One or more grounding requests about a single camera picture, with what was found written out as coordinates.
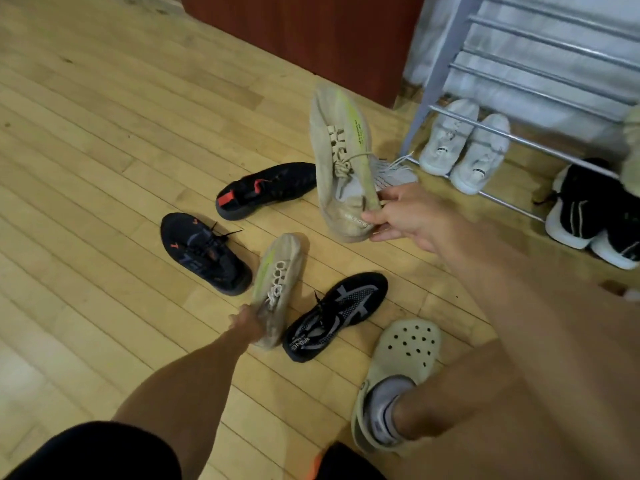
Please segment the person's left hand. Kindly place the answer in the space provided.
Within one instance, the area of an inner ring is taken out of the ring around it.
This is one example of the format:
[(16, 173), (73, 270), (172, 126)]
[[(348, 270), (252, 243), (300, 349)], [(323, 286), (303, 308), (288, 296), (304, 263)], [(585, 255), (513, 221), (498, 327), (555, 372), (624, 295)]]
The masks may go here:
[(247, 345), (258, 343), (266, 335), (266, 326), (249, 304), (240, 306), (228, 319), (229, 332)]

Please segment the person's right hand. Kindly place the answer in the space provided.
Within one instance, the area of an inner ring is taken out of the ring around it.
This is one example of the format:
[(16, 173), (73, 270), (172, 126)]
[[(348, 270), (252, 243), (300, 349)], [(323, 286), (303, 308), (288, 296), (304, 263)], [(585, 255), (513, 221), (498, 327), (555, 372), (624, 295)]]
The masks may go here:
[(419, 203), (408, 206), (383, 206), (381, 203), (380, 209), (364, 210), (362, 220), (374, 227), (370, 240), (386, 242), (407, 238), (421, 250), (439, 254), (440, 224), (450, 217), (451, 209), (419, 183), (400, 186), (419, 186)]

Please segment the small beige sneaker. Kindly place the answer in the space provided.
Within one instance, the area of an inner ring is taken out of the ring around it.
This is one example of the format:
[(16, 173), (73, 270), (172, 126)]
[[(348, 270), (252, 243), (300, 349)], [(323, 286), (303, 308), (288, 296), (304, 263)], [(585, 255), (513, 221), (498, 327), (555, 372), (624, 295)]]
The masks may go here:
[(279, 236), (262, 256), (254, 277), (251, 306), (263, 323), (265, 334), (256, 346), (270, 350), (280, 343), (291, 293), (301, 268), (301, 243), (293, 233)]

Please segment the large beige sneaker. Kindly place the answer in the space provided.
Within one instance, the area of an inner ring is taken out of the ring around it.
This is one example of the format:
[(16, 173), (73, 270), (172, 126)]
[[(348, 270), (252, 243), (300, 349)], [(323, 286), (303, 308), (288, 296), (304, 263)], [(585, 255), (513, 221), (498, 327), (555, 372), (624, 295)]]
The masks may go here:
[(362, 215), (380, 210), (381, 202), (371, 168), (371, 133), (363, 113), (341, 88), (319, 84), (310, 106), (309, 137), (325, 223), (341, 242), (367, 240), (374, 225)]

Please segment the person's right forearm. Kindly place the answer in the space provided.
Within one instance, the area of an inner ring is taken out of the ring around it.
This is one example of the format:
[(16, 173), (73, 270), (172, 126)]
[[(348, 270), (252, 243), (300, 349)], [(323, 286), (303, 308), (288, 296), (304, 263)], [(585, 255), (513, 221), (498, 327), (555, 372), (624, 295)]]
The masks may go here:
[(640, 373), (640, 309), (453, 215), (428, 220), (437, 254), (533, 380)]

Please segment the person's left forearm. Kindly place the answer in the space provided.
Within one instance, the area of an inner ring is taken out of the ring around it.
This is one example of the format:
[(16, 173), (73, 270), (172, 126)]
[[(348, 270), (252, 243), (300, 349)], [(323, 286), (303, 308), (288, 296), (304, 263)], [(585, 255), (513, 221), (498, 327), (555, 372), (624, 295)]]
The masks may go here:
[(231, 327), (155, 371), (113, 420), (162, 439), (177, 457), (182, 480), (198, 480), (212, 453), (236, 364), (252, 341), (251, 330)]

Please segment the grey knit sneaker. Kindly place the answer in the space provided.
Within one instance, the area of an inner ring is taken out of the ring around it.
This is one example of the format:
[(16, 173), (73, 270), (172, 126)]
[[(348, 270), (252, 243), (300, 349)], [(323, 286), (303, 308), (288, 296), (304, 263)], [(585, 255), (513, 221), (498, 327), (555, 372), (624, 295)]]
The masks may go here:
[(411, 168), (400, 163), (380, 160), (374, 155), (370, 156), (369, 162), (376, 191), (419, 181)]

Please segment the black sneaker with red accents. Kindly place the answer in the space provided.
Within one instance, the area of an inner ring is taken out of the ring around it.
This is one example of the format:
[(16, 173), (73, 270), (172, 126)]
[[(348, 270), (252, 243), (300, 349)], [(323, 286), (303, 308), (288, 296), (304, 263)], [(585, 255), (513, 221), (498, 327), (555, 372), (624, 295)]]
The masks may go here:
[(217, 195), (220, 217), (238, 221), (274, 203), (299, 199), (316, 188), (316, 165), (290, 162), (244, 176)]
[(229, 234), (219, 235), (183, 212), (165, 215), (159, 231), (167, 254), (220, 293), (238, 296), (251, 286), (252, 270), (229, 249)]

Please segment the black sneaker with grey pattern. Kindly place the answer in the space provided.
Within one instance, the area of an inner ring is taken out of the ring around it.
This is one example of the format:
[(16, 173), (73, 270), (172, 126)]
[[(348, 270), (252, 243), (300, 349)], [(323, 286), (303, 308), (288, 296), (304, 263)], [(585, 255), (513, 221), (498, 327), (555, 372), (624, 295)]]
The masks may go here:
[(349, 276), (320, 298), (286, 330), (282, 340), (285, 353), (293, 362), (309, 362), (345, 328), (370, 318), (388, 293), (387, 278), (377, 272)]

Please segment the grey metal shoe rack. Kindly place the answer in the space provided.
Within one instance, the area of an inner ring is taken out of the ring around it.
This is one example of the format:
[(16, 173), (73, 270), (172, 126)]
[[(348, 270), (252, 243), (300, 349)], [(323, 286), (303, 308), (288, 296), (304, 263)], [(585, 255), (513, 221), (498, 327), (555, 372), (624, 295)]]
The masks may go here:
[[(545, 72), (541, 72), (539, 70), (534, 70), (532, 68), (528, 68), (526, 66), (520, 65), (520, 64), (516, 64), (512, 61), (506, 61), (504, 59), (500, 59), (497, 58), (496, 56), (484, 53), (484, 52), (480, 52), (477, 51), (475, 49), (469, 48), (466, 46), (465, 42), (466, 39), (468, 37), (468, 33), (470, 31), (471, 26), (473, 26), (474, 24), (476, 25), (482, 25), (484, 27), (488, 27), (491, 29), (496, 29), (498, 31), (501, 32), (505, 32), (505, 33), (509, 33), (509, 34), (513, 34), (522, 38), (527, 38), (533, 41), (537, 41), (543, 44), (546, 44), (548, 46), (551, 47), (557, 47), (557, 48), (561, 48), (564, 50), (569, 50), (572, 52), (575, 52), (577, 54), (581, 54), (581, 55), (586, 55), (588, 57), (592, 57), (594, 59), (597, 60), (601, 60), (601, 61), (605, 61), (611, 64), (616, 64), (619, 65), (621, 67), (625, 67), (631, 70), (635, 70), (636, 72), (640, 72), (640, 65), (639, 64), (635, 64), (635, 63), (631, 63), (628, 61), (625, 61), (623, 59), (620, 59), (618, 57), (614, 57), (612, 55), (606, 55), (603, 54), (601, 52), (597, 52), (595, 50), (592, 50), (590, 48), (585, 48), (585, 47), (581, 47), (581, 46), (576, 46), (573, 45), (571, 43), (566, 43), (563, 41), (560, 41), (558, 39), (553, 39), (553, 38), (549, 38), (547, 36), (542, 36), (539, 34), (535, 34), (532, 32), (528, 32), (528, 31), (524, 31), (522, 29), (516, 28), (515, 26), (512, 25), (508, 25), (505, 23), (501, 23), (501, 22), (496, 22), (494, 20), (490, 20), (484, 17), (480, 17), (477, 13), (479, 11), (479, 8), (482, 5), (482, 2), (484, 1), (489, 1), (495, 4), (501, 4), (501, 5), (505, 5), (505, 6), (512, 6), (512, 7), (516, 7), (519, 8), (521, 10), (526, 10), (535, 14), (539, 14), (539, 15), (545, 15), (547, 17), (551, 17), (563, 22), (567, 22), (567, 23), (572, 23), (574, 25), (579, 25), (579, 26), (584, 26), (587, 27), (589, 29), (592, 30), (596, 30), (599, 32), (603, 32), (603, 33), (608, 33), (608, 34), (612, 34), (615, 36), (619, 36), (619, 37), (623, 37), (626, 39), (630, 39), (630, 40), (634, 40), (634, 41), (640, 41), (640, 37), (632, 35), (629, 32), (624, 32), (624, 31), (619, 31), (616, 29), (613, 29), (611, 27), (608, 27), (606, 25), (603, 24), (599, 24), (587, 19), (583, 19), (580, 18), (576, 15), (570, 15), (568, 13), (563, 13), (558, 11), (557, 9), (553, 9), (550, 8), (548, 6), (544, 6), (544, 5), (539, 5), (539, 4), (532, 4), (530, 2), (524, 2), (522, 0), (460, 0), (460, 5), (457, 8), (457, 11), (455, 12), (455, 15), (449, 25), (449, 28), (447, 30), (447, 34), (445, 36), (445, 39), (443, 41), (443, 44), (441, 45), (441, 48), (438, 50), (437, 55), (436, 55), (436, 60), (433, 66), (433, 69), (431, 71), (431, 74), (428, 76), (427, 82), (424, 86), (419, 86), (419, 88), (422, 89), (422, 99), (420, 101), (420, 104), (418, 106), (418, 109), (416, 110), (416, 113), (413, 117), (413, 120), (411, 122), (411, 126), (404, 138), (402, 147), (399, 151), (400, 155), (401, 155), (401, 159), (407, 159), (409, 161), (412, 162), (417, 162), (416, 157), (418, 152), (414, 152), (412, 151), (412, 147), (413, 147), (413, 142), (415, 140), (416, 135), (418, 134), (418, 132), (420, 131), (420, 127), (422, 126), (423, 122), (429, 117), (429, 115), (431, 113), (439, 113), (439, 112), (443, 112), (444, 114), (447, 114), (449, 116), (452, 116), (454, 118), (458, 118), (458, 119), (462, 119), (462, 117), (456, 115), (456, 114), (452, 114), (452, 113), (448, 113), (446, 111), (444, 111), (444, 108), (439, 106), (439, 101), (441, 100), (441, 98), (443, 96), (454, 96), (450, 93), (446, 93), (444, 92), (444, 86), (445, 83), (448, 79), (448, 76), (450, 75), (450, 73), (453, 70), (457, 70), (459, 72), (464, 72), (464, 73), (468, 73), (471, 75), (474, 75), (476, 77), (482, 78), (482, 79), (486, 79), (492, 82), (496, 82), (499, 83), (503, 86), (506, 86), (508, 88), (517, 88), (517, 85), (511, 82), (508, 82), (507, 80), (501, 79), (501, 78), (497, 78), (495, 76), (489, 75), (487, 73), (484, 72), (480, 72), (477, 71), (475, 69), (469, 69), (467, 67), (464, 67), (463, 65), (459, 64), (456, 62), (456, 59), (458, 58), (458, 56), (462, 53), (466, 53), (469, 55), (477, 55), (480, 56), (484, 59), (487, 60), (492, 60), (498, 63), (501, 63), (503, 65), (507, 65), (507, 66), (511, 66), (520, 70), (524, 70), (526, 72), (530, 72), (542, 77), (545, 77), (547, 79), (550, 80), (555, 80), (561, 83), (564, 83), (565, 85), (570, 85), (576, 88), (581, 88), (582, 90), (585, 90), (589, 93), (592, 94), (596, 94), (596, 95), (600, 95), (600, 96), (604, 96), (604, 97), (608, 97), (609, 99), (612, 100), (617, 100), (620, 103), (624, 103), (624, 104), (628, 104), (630, 106), (629, 112), (630, 110), (636, 106), (637, 103), (634, 106), (631, 106), (631, 102), (626, 101), (625, 99), (619, 98), (619, 97), (615, 97), (615, 96), (607, 96), (606, 94), (604, 94), (603, 92), (599, 91), (599, 90), (595, 90), (595, 89), (588, 89), (586, 87), (580, 87), (580, 85), (571, 82), (571, 81), (567, 81), (567, 80), (563, 80), (560, 79), (556, 76), (553, 76), (549, 73), (545, 73)], [(592, 109), (587, 109), (583, 106), (580, 105), (576, 105), (576, 104), (572, 104), (569, 101), (566, 101), (564, 99), (555, 97), (555, 96), (550, 96), (550, 95), (546, 95), (537, 91), (534, 91), (530, 88), (526, 88), (523, 86), (519, 86), (518, 87), (519, 90), (527, 93), (527, 94), (533, 94), (533, 95), (538, 95), (540, 97), (543, 97), (544, 99), (548, 99), (551, 100), (553, 102), (556, 103), (560, 103), (560, 104), (564, 104), (566, 106), (572, 107), (574, 109), (579, 109), (581, 111), (587, 112), (589, 114), (593, 114), (596, 116), (599, 116), (602, 119), (608, 120), (608, 121), (613, 121), (612, 118), (608, 117), (608, 115), (597, 112), (595, 110)], [(491, 109), (489, 107), (485, 107), (482, 106), (481, 104), (479, 104), (480, 107), (482, 109), (486, 109), (486, 110), (490, 110), (492, 112), (498, 112), (494, 109)], [(517, 120), (515, 118), (512, 118), (510, 116), (507, 116), (508, 119), (512, 120), (512, 121), (518, 121), (521, 123), (526, 123), (520, 120)], [(567, 137), (569, 139), (574, 139), (574, 140), (578, 140), (576, 138), (567, 136), (565, 134), (562, 134), (560, 132), (555, 132), (552, 130), (546, 130), (544, 128), (539, 128), (537, 126), (535, 126), (536, 128), (538, 128), (540, 131), (545, 132), (546, 134), (559, 134), (562, 135), (564, 137)], [(538, 150), (539, 152), (543, 152), (548, 154), (549, 156), (558, 159), (560, 161), (564, 161), (567, 163), (571, 163), (571, 164), (577, 164), (580, 166), (583, 166), (585, 168), (589, 168), (592, 169), (594, 171), (597, 171), (599, 173), (603, 173), (604, 175), (619, 179), (618, 174), (616, 173), (616, 170), (618, 169), (619, 165), (620, 165), (620, 161), (623, 158), (626, 158), (626, 153), (616, 153), (611, 151), (609, 148), (606, 147), (601, 147), (598, 145), (593, 145), (590, 144), (592, 146), (596, 146), (597, 148), (603, 149), (605, 152), (606, 156), (613, 156), (614, 160), (613, 160), (613, 167), (612, 169), (608, 169), (608, 168), (601, 168), (599, 166), (596, 166), (588, 161), (583, 161), (581, 160), (580, 157), (576, 157), (573, 156), (572, 154), (562, 151), (562, 150), (556, 150), (553, 147), (549, 147), (548, 145), (544, 145), (542, 143), (537, 143), (535, 141), (530, 140), (530, 138), (528, 137), (524, 137), (524, 136), (517, 136), (516, 133), (511, 133), (510, 135), (508, 135), (508, 138), (516, 143), (519, 143), (523, 146), (527, 146), (530, 147), (532, 149)]]

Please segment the beige perforated clog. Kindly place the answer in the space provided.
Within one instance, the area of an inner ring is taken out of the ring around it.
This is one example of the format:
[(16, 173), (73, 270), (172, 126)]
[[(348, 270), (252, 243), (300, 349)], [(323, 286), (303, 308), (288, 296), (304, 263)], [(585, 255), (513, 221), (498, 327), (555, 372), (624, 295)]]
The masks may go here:
[(375, 414), (371, 407), (371, 391), (389, 378), (407, 382), (405, 390), (425, 382), (436, 362), (440, 345), (439, 327), (423, 319), (398, 320), (384, 329), (353, 408), (351, 434), (359, 450), (366, 454), (378, 451), (404, 454), (405, 440), (380, 442), (375, 437), (370, 420), (375, 417), (384, 420), (386, 412)]

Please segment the grey sock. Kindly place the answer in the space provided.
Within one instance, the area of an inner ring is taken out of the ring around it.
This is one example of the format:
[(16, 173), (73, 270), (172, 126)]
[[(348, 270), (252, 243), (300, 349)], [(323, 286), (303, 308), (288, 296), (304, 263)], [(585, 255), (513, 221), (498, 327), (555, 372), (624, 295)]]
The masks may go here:
[(392, 412), (399, 397), (414, 387), (411, 378), (395, 375), (382, 379), (367, 393), (363, 408), (364, 427), (377, 444), (392, 447), (404, 441)]

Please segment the black sneaker with white sole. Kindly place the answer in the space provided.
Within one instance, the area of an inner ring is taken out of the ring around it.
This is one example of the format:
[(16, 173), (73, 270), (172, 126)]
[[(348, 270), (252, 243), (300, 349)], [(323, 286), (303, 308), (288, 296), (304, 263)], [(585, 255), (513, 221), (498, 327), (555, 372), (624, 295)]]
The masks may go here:
[(624, 270), (640, 265), (640, 207), (622, 208), (606, 222), (589, 245), (609, 264)]
[(584, 250), (605, 229), (621, 193), (618, 179), (577, 164), (561, 170), (549, 196), (554, 204), (545, 220), (553, 240)]

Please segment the black garment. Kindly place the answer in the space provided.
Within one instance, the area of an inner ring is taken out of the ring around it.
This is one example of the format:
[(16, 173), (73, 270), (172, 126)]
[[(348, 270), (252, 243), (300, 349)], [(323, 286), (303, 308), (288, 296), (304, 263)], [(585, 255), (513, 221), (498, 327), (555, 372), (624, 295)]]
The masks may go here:
[(91, 421), (52, 437), (3, 480), (182, 480), (160, 437), (114, 421)]

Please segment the person's right leg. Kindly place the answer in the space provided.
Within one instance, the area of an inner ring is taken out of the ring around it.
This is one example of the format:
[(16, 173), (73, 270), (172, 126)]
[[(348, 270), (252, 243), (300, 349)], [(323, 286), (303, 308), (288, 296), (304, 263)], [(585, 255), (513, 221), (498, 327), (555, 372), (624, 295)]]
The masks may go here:
[(393, 425), (427, 440), (392, 480), (640, 480), (640, 396), (569, 369), (524, 374), (492, 341), (402, 394)]

